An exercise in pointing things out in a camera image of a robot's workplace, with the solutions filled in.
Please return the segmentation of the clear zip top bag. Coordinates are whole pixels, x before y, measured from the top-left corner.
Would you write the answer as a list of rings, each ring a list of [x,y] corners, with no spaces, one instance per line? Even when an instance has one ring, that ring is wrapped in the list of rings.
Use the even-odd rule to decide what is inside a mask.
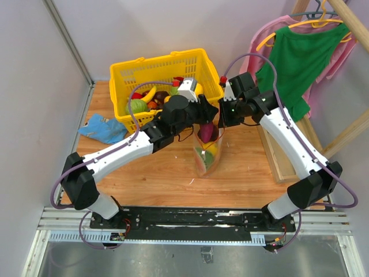
[[[206,178],[217,169],[222,152],[224,129],[218,128],[220,112],[213,119],[213,133],[210,140],[205,143],[201,139],[201,128],[194,125],[193,154],[195,169],[199,177]]]

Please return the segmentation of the yellow lemon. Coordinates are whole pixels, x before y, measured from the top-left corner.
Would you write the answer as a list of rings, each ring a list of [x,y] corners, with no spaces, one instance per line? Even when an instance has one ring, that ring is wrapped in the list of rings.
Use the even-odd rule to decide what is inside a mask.
[[[219,148],[218,148],[216,142],[209,142],[209,143],[205,144],[204,149],[205,149],[205,151],[209,152],[213,156],[216,156],[218,151],[219,151]]]

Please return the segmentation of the watermelon slice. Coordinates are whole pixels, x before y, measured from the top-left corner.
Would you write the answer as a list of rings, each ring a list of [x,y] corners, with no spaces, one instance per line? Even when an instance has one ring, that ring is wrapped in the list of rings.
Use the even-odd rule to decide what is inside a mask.
[[[200,147],[194,148],[194,160],[199,175],[205,175],[214,162],[214,156]]]

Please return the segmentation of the yellow plastic basket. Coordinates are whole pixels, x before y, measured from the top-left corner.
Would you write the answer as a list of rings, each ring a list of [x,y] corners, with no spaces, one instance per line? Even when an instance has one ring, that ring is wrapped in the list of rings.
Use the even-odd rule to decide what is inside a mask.
[[[133,89],[151,81],[171,83],[175,77],[195,78],[202,85],[211,104],[217,103],[224,96],[219,85],[218,72],[202,48],[114,63],[110,66],[109,88],[117,121],[124,124],[130,134],[134,133],[135,123],[131,116],[126,114],[127,101]]]

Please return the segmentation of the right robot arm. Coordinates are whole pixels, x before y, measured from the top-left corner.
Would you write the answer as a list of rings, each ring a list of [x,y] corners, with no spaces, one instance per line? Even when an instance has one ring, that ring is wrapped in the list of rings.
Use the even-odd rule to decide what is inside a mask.
[[[220,78],[224,96],[219,100],[220,128],[237,126],[245,118],[263,127],[279,144],[298,176],[297,183],[286,193],[262,208],[262,226],[273,231],[285,217],[319,203],[331,193],[342,167],[339,162],[330,163],[303,135],[291,119],[274,91],[260,93],[249,73],[234,78]]]

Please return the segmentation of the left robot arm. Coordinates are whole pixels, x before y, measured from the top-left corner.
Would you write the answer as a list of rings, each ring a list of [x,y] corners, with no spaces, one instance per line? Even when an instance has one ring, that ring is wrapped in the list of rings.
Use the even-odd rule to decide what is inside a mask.
[[[61,186],[71,207],[88,209],[102,216],[110,228],[119,227],[123,223],[121,207],[113,197],[99,192],[96,184],[118,168],[170,145],[183,130],[212,122],[218,111],[204,95],[196,102],[175,95],[164,104],[162,112],[128,138],[93,154],[70,154],[62,171]]]

